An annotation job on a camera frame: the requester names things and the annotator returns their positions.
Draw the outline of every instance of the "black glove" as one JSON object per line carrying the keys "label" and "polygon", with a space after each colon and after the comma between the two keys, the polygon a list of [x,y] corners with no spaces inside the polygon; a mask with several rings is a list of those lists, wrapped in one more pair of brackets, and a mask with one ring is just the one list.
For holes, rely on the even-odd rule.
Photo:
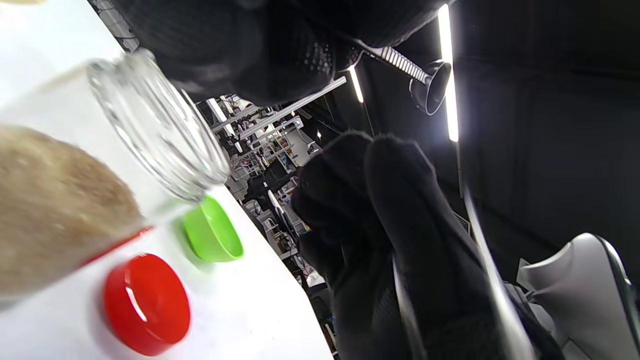
{"label": "black glove", "polygon": [[312,229],[300,252],[333,290],[341,359],[412,356],[392,254],[430,360],[503,358],[477,246],[417,145],[344,135],[303,168],[292,205]]}
{"label": "black glove", "polygon": [[256,105],[313,94],[358,61],[350,39],[395,45],[444,0],[113,0],[140,45],[194,101]]}

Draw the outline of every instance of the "ceiling light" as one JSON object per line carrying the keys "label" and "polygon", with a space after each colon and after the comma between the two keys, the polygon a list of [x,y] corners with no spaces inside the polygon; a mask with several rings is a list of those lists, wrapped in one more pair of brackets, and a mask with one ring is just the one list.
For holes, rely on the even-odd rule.
{"label": "ceiling light", "polygon": [[220,106],[218,105],[215,99],[207,100],[207,104],[209,105],[211,110],[213,110],[214,114],[216,114],[216,117],[220,122],[227,121],[227,117],[225,116],[225,113],[222,112],[222,109],[220,108]]}
{"label": "ceiling light", "polygon": [[234,109],[231,107],[231,105],[229,105],[229,102],[227,101],[227,98],[224,96],[221,96],[220,99],[222,100],[222,102],[225,103],[225,106],[227,107],[227,110],[229,111],[229,113],[231,115],[234,114]]}
{"label": "ceiling light", "polygon": [[234,131],[234,128],[231,126],[231,124],[225,125],[224,129],[225,133],[227,133],[227,136],[236,137],[236,132]]}
{"label": "ceiling light", "polygon": [[[451,23],[449,21],[449,5],[445,4],[438,10],[438,27],[440,28],[440,52],[442,59],[453,65],[453,45],[451,43]],[[449,78],[449,84],[445,91],[445,103],[447,108],[447,127],[449,139],[458,142],[458,104],[456,102],[456,83],[453,78],[453,70]]]}
{"label": "ceiling light", "polygon": [[356,74],[355,65],[349,68],[349,73],[351,74],[351,80],[353,81],[353,88],[356,89],[356,96],[358,97],[358,101],[364,102],[364,98],[362,97],[362,90],[360,89],[360,82],[358,81],[358,75]]}

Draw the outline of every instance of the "red lid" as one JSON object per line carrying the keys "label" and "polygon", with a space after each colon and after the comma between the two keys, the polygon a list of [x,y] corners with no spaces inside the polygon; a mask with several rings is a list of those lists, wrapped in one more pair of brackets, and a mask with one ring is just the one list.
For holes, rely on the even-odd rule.
{"label": "red lid", "polygon": [[161,258],[142,254],[114,268],[104,285],[104,308],[115,334],[133,350],[155,356],[189,331],[189,299]]}

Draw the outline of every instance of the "green cap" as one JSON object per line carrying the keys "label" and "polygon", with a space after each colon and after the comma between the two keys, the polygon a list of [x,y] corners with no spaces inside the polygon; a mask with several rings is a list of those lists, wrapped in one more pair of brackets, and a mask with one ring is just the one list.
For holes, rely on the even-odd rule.
{"label": "green cap", "polygon": [[244,255],[236,229],[212,197],[206,197],[199,208],[184,216],[184,229],[193,252],[200,259],[221,263]]}

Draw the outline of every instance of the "finger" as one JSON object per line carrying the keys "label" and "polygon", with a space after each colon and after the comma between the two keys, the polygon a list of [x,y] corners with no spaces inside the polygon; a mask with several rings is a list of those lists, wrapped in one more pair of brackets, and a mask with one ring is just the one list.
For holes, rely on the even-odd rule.
{"label": "finger", "polygon": [[319,231],[309,231],[300,236],[298,250],[305,261],[324,277],[329,287],[339,285],[337,279],[344,266],[339,244],[330,245],[321,238]]}
{"label": "finger", "polygon": [[363,198],[332,171],[323,154],[309,160],[302,169],[300,190],[318,204],[349,220],[356,220],[365,206]]}
{"label": "finger", "polygon": [[422,297],[427,303],[418,311],[438,321],[463,307],[472,311],[485,306],[486,278],[477,247],[454,216],[433,166],[417,145],[377,138],[367,152],[365,174],[400,273],[408,282],[418,277],[420,289],[434,290]]}
{"label": "finger", "polygon": [[331,170],[363,198],[368,197],[364,159],[372,141],[369,135],[362,132],[346,133],[322,154]]}

